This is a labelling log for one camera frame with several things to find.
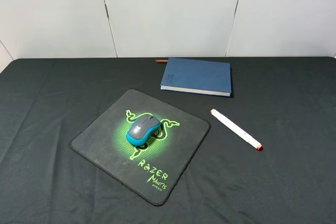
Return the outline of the blue grey computer mouse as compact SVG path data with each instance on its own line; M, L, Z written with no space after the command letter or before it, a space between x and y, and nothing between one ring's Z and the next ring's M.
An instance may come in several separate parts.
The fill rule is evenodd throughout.
M153 115L144 114L138 117L127 131L126 137L133 146L141 146L161 126L161 122Z

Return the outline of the red brown pen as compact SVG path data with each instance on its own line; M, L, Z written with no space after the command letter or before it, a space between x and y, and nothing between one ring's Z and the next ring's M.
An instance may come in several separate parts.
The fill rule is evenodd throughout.
M167 63L168 60L167 59L156 59L155 62L156 63Z

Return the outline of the blue notebook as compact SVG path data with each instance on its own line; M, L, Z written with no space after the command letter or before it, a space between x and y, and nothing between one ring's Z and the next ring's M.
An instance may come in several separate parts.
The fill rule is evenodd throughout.
M230 64L169 58L161 81L161 89L229 97L232 93Z

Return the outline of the white marker pen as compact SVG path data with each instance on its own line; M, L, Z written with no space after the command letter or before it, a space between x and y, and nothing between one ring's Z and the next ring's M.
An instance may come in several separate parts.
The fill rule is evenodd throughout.
M227 128L229 128L232 132L234 132L236 135L238 135L241 139L243 139L246 143L251 145L256 150L261 151L263 149L263 145L260 142L258 142L250 134L245 132L238 125L236 125L229 118L227 118L226 116L224 116L223 114L221 114L217 110L211 109L211 115L214 116L223 125L225 125Z

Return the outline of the black green Razer mousepad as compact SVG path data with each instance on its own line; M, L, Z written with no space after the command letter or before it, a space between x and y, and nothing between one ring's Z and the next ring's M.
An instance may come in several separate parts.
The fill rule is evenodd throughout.
M131 125L153 116L160 127L141 146L127 140ZM69 144L77 154L152 205L165 204L211 126L136 89L124 92Z

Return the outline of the black tablecloth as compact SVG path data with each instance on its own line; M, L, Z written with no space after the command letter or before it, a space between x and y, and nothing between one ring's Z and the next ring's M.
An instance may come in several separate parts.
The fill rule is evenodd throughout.
M165 66L150 58L10 63L1 73L1 223L335 223L335 59L226 62L230 98L162 91ZM211 124L161 207L69 148L130 88Z

